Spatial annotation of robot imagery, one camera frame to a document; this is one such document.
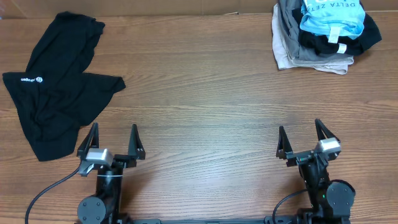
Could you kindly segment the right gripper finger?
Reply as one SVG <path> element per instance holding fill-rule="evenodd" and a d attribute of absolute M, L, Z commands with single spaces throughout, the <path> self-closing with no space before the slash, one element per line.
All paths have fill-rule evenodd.
<path fill-rule="evenodd" d="M 324 140 L 324 139 L 330 139 L 330 138 L 335 138 L 338 142 L 340 142 L 340 139 L 336 137 L 324 124 L 320 119 L 315 119 L 315 127 L 317 130 L 317 137 L 318 140 Z"/>
<path fill-rule="evenodd" d="M 279 159 L 291 159 L 293 155 L 293 150 L 290 145 L 290 141 L 287 137 L 285 129 L 283 126 L 279 127 L 279 142 L 276 150 L 276 157 Z"/>

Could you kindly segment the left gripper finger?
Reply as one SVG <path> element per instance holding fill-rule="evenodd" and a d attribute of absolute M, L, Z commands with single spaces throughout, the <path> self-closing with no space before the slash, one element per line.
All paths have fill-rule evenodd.
<path fill-rule="evenodd" d="M 134 159 L 144 160 L 146 152 L 139 137 L 139 132 L 136 124 L 132 125 L 131 134 L 129 138 L 128 155 Z"/>
<path fill-rule="evenodd" d="M 80 159 L 86 159 L 88 151 L 91 148 L 99 148 L 98 123 L 93 123 L 86 138 L 78 147 L 76 156 L 79 157 Z"/>

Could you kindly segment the black t-shirt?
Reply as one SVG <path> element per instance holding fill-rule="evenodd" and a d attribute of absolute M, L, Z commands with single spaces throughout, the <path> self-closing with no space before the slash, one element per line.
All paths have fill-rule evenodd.
<path fill-rule="evenodd" d="M 93 17 L 61 12 L 34 47 L 26 70 L 2 75 L 40 162 L 72 154 L 80 128 L 126 87 L 122 77 L 85 71 L 104 27 Z"/>

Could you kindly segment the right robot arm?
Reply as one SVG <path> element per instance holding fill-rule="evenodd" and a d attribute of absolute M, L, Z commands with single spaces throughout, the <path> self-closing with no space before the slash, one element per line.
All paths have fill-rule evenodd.
<path fill-rule="evenodd" d="M 300 208 L 289 223 L 349 223 L 356 191 L 344 180 L 329 178 L 327 167 L 341 152 L 341 141 L 320 119 L 315 120 L 318 142 L 314 149 L 295 153 L 283 126 L 279 127 L 276 157 L 288 167 L 298 166 L 305 188 L 284 197 L 274 207 L 272 222 L 277 223 L 278 208 L 287 200 L 308 193 L 310 208 Z"/>

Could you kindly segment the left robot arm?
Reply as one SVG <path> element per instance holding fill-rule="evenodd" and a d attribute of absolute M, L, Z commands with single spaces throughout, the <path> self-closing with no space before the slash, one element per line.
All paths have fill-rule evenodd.
<path fill-rule="evenodd" d="M 97 171 L 95 193 L 84 198 L 77 208 L 79 222 L 132 223 L 128 214 L 120 212 L 120 206 L 124 169 L 135 167 L 138 160 L 146 158 L 137 125 L 132 125 L 127 154 L 122 155 L 100 148 L 99 127 L 94 123 L 80 144 L 77 156 L 81 160 L 78 173 L 82 177 Z"/>

